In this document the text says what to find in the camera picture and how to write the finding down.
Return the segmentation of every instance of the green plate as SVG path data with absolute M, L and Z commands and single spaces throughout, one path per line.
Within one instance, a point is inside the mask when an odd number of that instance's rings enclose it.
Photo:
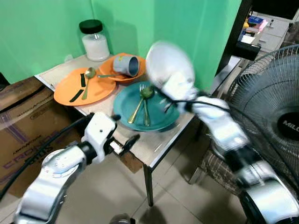
M 146 86 L 149 86 L 149 82 L 141 82 Z M 143 104 L 140 107 L 135 122 L 133 124 L 128 123 L 128 118 L 135 111 L 139 101 L 140 92 L 139 85 L 141 83 L 134 83 L 123 89 L 114 100 L 114 113 L 121 115 L 120 122 L 137 131 L 155 131 L 164 129 L 173 124 L 179 117 L 179 112 L 174 106 L 171 106 L 167 113 L 164 113 L 164 107 L 167 104 L 165 97 L 162 97 L 157 92 L 155 95 L 147 99 L 147 106 L 149 110 L 150 126 L 145 126 L 144 119 L 144 107 Z

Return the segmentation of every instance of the electric fan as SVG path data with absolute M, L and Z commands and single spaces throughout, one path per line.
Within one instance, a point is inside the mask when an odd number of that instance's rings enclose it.
M 226 100 L 255 121 L 254 125 L 232 109 L 257 152 L 298 192 L 299 45 L 271 52 L 248 65 L 231 84 Z

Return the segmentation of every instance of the black cable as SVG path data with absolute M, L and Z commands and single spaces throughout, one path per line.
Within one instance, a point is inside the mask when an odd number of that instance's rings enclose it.
M 209 106 L 213 106 L 213 107 L 217 107 L 223 111 L 228 112 L 229 114 L 231 114 L 231 110 L 224 108 L 222 106 L 218 106 L 218 105 L 214 105 L 211 103 L 207 103 L 204 101 L 197 101 L 197 100 L 173 100 L 173 103 L 192 103 L 192 104 L 205 104 L 205 105 L 209 105 Z M 287 161 L 285 161 L 285 159 L 283 158 L 283 156 L 280 154 L 280 152 L 277 150 L 277 148 L 275 147 L 275 145 L 273 145 L 273 143 L 271 142 L 271 140 L 268 138 L 267 134 L 262 130 L 262 128 L 252 119 L 250 118 L 247 114 L 245 114 L 243 111 L 239 110 L 238 108 L 232 106 L 231 104 L 229 104 L 230 108 L 233 108 L 234 110 L 236 110 L 239 114 L 241 114 L 242 116 L 244 116 L 245 118 L 247 118 L 251 123 L 253 123 L 253 125 L 258 129 L 258 131 L 262 134 L 262 136 L 266 139 L 266 141 L 270 144 L 270 146 L 274 149 L 274 151 L 277 153 L 277 155 L 279 156 L 279 158 L 281 159 L 281 161 L 285 164 L 285 166 L 288 168 L 288 170 L 290 171 L 291 175 L 293 176 L 297 186 L 299 186 L 299 179 L 298 177 L 295 175 L 295 172 L 293 171 L 293 169 L 291 168 L 291 166 L 288 164 Z
M 43 151 L 49 144 L 51 144 L 55 139 L 57 139 L 60 135 L 62 135 L 63 133 L 67 132 L 68 130 L 72 129 L 73 127 L 77 126 L 78 124 L 91 119 L 93 117 L 94 113 L 90 113 L 87 116 L 80 118 L 79 120 L 76 120 L 74 123 L 70 124 L 69 126 L 63 128 L 60 132 L 58 132 L 56 135 L 54 135 L 52 138 L 50 138 L 47 142 L 45 142 L 38 150 L 37 152 L 30 157 L 23 166 L 21 166 L 20 169 L 18 169 L 18 171 L 11 177 L 11 179 L 7 182 L 7 184 L 4 186 L 3 190 L 0 193 L 0 201 L 2 200 L 2 198 L 4 197 L 4 195 L 6 194 L 6 192 L 8 191 L 8 189 L 10 188 L 10 186 L 15 182 L 15 180 L 17 179 L 17 177 L 19 175 L 21 175 L 21 173 L 31 164 L 32 161 L 34 161 L 34 159 L 39 155 L 39 153 L 41 151 Z

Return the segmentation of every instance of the black stripe on plate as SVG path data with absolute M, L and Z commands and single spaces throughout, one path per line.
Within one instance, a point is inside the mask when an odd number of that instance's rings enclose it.
M 79 90 L 77 94 L 70 100 L 70 103 L 74 102 L 80 95 L 83 93 L 84 90 Z
M 81 73 L 80 76 L 81 76 L 81 87 L 86 87 L 84 73 Z

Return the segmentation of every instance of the cup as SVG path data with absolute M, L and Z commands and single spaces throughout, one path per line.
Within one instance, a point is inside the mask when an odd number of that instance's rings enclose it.
M 113 70 L 134 77 L 139 71 L 139 61 L 135 56 L 117 56 L 113 61 Z

